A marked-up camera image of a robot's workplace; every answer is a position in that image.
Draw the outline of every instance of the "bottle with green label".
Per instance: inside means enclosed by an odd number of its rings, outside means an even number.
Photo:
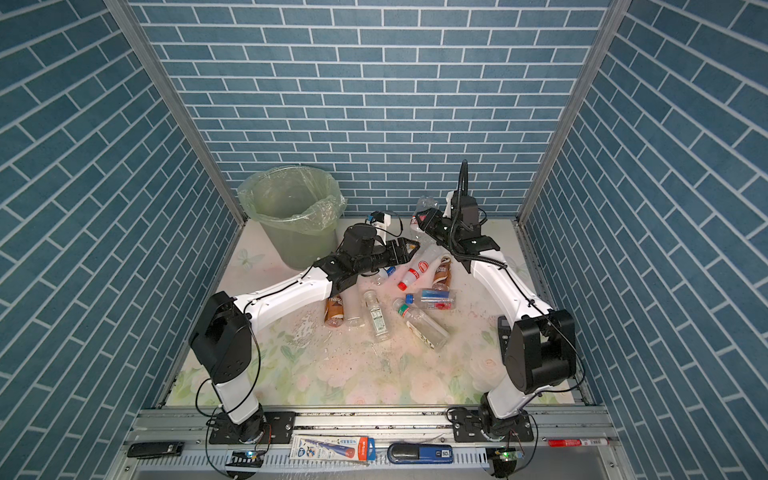
[[[362,295],[362,301],[365,303],[367,310],[371,314],[373,340],[375,342],[383,342],[384,340],[387,340],[389,338],[389,329],[384,320],[382,306],[381,303],[379,303],[379,298],[376,297],[376,292],[368,290]]]
[[[392,306],[406,321],[411,332],[429,348],[440,350],[448,342],[448,332],[417,306],[409,305],[402,298],[395,299]]]

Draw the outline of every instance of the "green trash can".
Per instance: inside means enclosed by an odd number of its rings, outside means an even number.
[[[237,197],[287,266],[304,270],[336,249],[346,198],[327,172],[300,165],[273,168],[248,177]]]

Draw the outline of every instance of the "table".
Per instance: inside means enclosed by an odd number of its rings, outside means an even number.
[[[337,231],[343,232],[356,221],[341,219]],[[498,243],[510,267],[531,286],[512,221],[489,220],[483,233]],[[408,293],[431,285],[435,268],[431,265]],[[496,328],[500,308],[485,288],[454,262],[451,288],[457,297],[455,309],[427,311],[451,334],[443,349],[435,352],[407,329],[392,308],[392,301],[404,296],[396,286],[404,272],[398,268],[381,286],[374,286],[370,279],[358,281],[361,295],[368,289],[377,292],[392,332],[387,342],[374,343],[368,323],[325,326],[325,302],[298,309],[258,332],[262,365],[255,392],[260,402],[285,406],[477,404],[481,394],[493,389],[506,374]],[[236,296],[293,275],[296,271],[280,260],[262,227],[249,220],[219,288]],[[251,380],[258,368],[255,346],[252,358],[247,370]],[[194,405],[195,393],[207,378],[205,368],[190,350],[166,405]],[[561,388],[567,388],[565,382]],[[210,384],[206,384],[199,405],[218,403]],[[534,403],[572,404],[574,398],[570,392],[545,393]]]

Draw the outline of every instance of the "robotic arm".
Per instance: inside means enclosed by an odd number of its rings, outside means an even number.
[[[507,268],[499,246],[481,233],[485,219],[479,219],[479,211],[476,200],[468,195],[464,161],[445,214],[432,208],[418,212],[416,219],[425,233],[490,291],[512,325],[508,348],[502,353],[508,375],[483,395],[480,405],[483,431],[502,437],[538,393],[575,375],[575,327],[568,312],[553,311]],[[417,242],[401,237],[383,242],[375,227],[358,223],[347,229],[335,253],[317,260],[306,272],[236,298],[224,292],[209,298],[190,345],[210,374],[230,427],[241,442],[258,441],[265,425],[254,385],[245,374],[255,332],[301,306],[344,291],[360,273],[408,263],[418,248]]]

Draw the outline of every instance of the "brick wall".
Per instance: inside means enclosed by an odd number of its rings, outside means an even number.
[[[634,0],[529,228],[638,478],[768,478],[768,3]]]
[[[0,1],[0,184],[0,478],[103,475],[236,226],[101,0]]]
[[[403,212],[466,158],[484,208],[512,215],[608,0],[258,3],[131,2],[233,188],[311,164],[348,213]]]

